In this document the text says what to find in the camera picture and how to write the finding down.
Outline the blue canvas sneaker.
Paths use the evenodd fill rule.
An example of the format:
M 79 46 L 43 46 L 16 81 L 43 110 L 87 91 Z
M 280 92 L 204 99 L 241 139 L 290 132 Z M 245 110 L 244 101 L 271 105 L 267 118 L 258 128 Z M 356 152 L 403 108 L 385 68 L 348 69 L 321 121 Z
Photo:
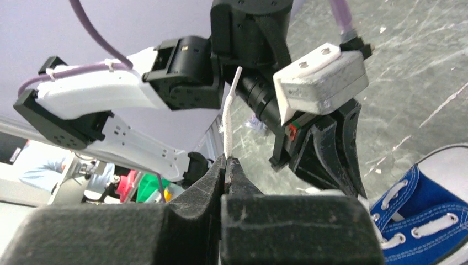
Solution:
M 361 198 L 386 264 L 467 263 L 467 144 L 416 162 L 374 204 Z

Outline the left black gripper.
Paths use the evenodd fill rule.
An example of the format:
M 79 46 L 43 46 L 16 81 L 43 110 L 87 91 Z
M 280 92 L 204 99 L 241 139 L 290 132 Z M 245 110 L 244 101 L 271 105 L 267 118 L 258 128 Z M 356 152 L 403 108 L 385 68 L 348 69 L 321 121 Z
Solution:
M 356 138 L 361 104 L 354 98 L 330 114 L 295 112 L 280 123 L 279 103 L 272 83 L 263 77 L 241 77 L 236 94 L 274 136 L 269 163 L 274 171 L 288 166 L 300 179 L 326 190 L 367 198 L 362 183 Z

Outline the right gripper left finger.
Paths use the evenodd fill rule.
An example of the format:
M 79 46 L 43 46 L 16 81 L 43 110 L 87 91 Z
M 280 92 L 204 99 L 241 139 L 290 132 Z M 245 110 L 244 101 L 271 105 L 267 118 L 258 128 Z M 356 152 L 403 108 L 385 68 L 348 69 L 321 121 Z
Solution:
M 218 264 L 226 158 L 167 203 L 52 205 L 21 224 L 2 264 Z

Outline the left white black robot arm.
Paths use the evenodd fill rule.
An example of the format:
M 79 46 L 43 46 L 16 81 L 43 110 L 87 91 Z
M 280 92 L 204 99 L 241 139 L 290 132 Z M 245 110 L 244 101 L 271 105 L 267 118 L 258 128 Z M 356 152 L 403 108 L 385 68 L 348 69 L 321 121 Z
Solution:
M 69 66 L 48 58 L 18 90 L 14 109 L 46 140 L 71 150 L 121 157 L 172 182 L 194 183 L 202 155 L 167 146 L 133 129 L 117 108 L 222 111 L 224 155 L 232 158 L 231 104 L 239 96 L 275 135 L 271 167 L 284 166 L 321 189 L 365 197 L 355 145 L 371 46 L 352 24 L 346 1 L 331 1 L 341 43 L 296 61 L 286 44 L 293 1 L 213 1 L 211 35 L 186 36 L 124 56 L 71 6 L 112 59 Z

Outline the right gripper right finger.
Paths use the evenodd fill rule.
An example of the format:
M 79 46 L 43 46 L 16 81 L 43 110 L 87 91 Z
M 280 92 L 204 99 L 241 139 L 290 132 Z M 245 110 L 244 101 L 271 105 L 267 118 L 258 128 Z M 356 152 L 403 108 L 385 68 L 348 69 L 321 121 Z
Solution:
M 363 204 L 341 192 L 265 195 L 240 162 L 226 164 L 222 264 L 383 264 Z

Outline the white shoelace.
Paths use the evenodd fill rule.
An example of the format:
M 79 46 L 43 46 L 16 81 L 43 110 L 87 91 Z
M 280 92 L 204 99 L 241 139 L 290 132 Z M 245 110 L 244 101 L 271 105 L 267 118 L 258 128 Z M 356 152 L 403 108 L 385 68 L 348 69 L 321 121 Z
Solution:
M 223 151 L 226 158 L 232 157 L 232 120 L 231 120 L 231 105 L 236 97 L 236 88 L 241 77 L 243 68 L 237 67 L 236 73 L 233 78 L 230 90 L 225 100 L 222 110 L 222 134 L 223 134 Z

